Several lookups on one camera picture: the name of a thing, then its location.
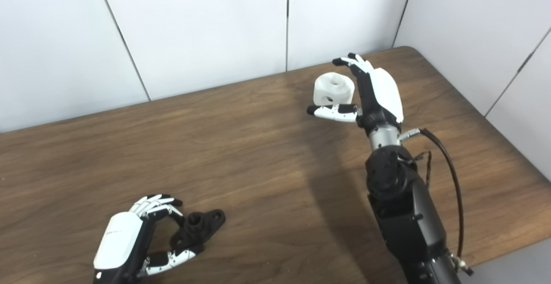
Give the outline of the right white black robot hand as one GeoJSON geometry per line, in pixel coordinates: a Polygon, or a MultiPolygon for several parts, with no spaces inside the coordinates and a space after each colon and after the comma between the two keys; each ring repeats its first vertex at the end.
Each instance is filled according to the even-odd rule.
{"type": "Polygon", "coordinates": [[[341,123],[356,123],[367,134],[383,125],[394,127],[401,133],[404,113],[394,78],[383,68],[373,68],[356,53],[333,59],[332,64],[350,69],[356,78],[360,105],[310,105],[307,114],[341,123]]]}

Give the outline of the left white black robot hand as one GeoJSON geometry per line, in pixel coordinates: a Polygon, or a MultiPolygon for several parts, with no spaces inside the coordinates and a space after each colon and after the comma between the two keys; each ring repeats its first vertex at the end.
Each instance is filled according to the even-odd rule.
{"type": "Polygon", "coordinates": [[[182,201],[169,194],[149,194],[110,218],[93,261],[95,284],[140,284],[195,258],[204,245],[148,254],[157,222],[169,216],[183,226],[182,201]]]}

